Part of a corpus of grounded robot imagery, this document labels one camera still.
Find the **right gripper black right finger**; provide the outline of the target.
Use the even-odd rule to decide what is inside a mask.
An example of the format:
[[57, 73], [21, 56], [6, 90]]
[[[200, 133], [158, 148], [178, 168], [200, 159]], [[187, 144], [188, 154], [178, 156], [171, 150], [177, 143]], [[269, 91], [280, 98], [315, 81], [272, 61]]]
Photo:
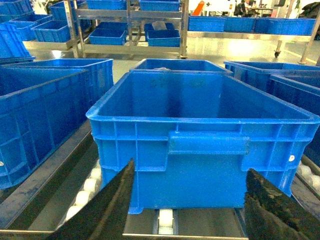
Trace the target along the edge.
[[252, 168], [246, 174], [244, 218], [250, 240], [320, 238], [320, 221]]

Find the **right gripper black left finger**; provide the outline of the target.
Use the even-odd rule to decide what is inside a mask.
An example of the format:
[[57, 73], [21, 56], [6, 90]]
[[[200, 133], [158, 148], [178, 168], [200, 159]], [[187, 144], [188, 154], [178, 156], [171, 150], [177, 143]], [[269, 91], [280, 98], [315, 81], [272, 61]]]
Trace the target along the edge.
[[128, 164], [78, 213], [50, 234], [50, 240], [124, 240], [135, 163]]

